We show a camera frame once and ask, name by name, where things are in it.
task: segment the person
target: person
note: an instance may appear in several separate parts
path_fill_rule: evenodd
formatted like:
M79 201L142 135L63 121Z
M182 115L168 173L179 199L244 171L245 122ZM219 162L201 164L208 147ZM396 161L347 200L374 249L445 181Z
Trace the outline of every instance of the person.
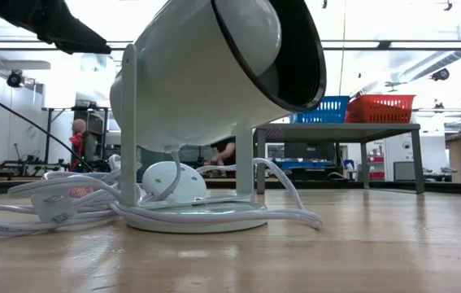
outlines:
M72 142L76 149L76 153L85 161L94 161L94 152L96 150L96 139L94 136L87 131L87 124L82 119L73 121L73 132L75 136L70 137L69 140ZM80 161L76 159L72 166L73 171L81 172Z
M230 166L236 164L236 138L226 138L220 142L211 144L213 156L210 164L218 166ZM227 177L235 177L235 171L226 172Z

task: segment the wooden table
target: wooden table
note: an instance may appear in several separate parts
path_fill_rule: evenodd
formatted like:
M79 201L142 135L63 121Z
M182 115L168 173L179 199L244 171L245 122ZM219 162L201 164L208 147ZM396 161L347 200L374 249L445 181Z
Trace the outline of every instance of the wooden table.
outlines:
M269 221L230 234L155 234L117 219L0 238L0 292L461 292L461 195L300 192L321 231ZM258 201L294 207L284 191ZM0 212L0 221L29 218Z

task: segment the metal pipe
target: metal pipe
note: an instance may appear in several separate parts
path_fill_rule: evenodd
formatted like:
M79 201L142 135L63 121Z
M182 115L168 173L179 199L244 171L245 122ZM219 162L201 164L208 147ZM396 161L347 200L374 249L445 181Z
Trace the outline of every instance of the metal pipe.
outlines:
M105 116L103 119L103 132L102 132L102 149L100 150L100 158L105 159L107 148L107 122L109 121L109 108L104 108Z
M53 116L54 109L48 109L48 126L46 127L46 131L51 133L51 117ZM46 153L44 154L44 164L48 164L48 159L50 155L50 136L46 135Z

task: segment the white wall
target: white wall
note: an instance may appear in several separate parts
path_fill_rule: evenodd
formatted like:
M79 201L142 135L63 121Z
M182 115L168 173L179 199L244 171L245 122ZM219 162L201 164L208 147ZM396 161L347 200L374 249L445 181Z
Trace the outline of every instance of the white wall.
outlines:
M347 147L347 158L343 159L353 160L354 167L357 168L357 166L362 163L362 152L360 151L360 143L341 143L341 146ZM378 149L378 146L379 145L374 142L368 142L366 145L367 153L369 154L369 152L373 149Z
M441 173L441 168L449 167L449 160L446 154L445 134L443 133L421 133L420 146L422 152L422 165L431 169L433 173ZM411 134L405 133L393 138L385 139L385 180L394 179L394 162L412 161Z
M58 78L55 74L55 77L51 78L44 86L44 96L44 107L72 107L75 105L76 87L72 83L67 84L65 79ZM58 114L58 111L53 112L53 117L55 118ZM68 147L72 147L69 138L73 135L72 123L74 115L74 112L64 112L51 124L51 134ZM64 162L69 163L71 154L65 147L51 139L48 162L56 163L58 159L64 159Z
M13 90L0 77L0 103L26 116L33 122L45 127L47 113L41 110L43 97L32 90ZM15 143L18 143L20 155L37 154L44 158L45 135L33 129L28 122L0 108L0 162L17 160Z

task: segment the power cord plug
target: power cord plug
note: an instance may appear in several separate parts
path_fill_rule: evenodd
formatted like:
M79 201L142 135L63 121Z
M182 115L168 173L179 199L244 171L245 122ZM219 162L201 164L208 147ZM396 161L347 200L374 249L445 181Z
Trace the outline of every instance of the power cord plug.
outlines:
M75 216L78 207L69 195L39 194L32 196L32 205L42 223L63 221Z

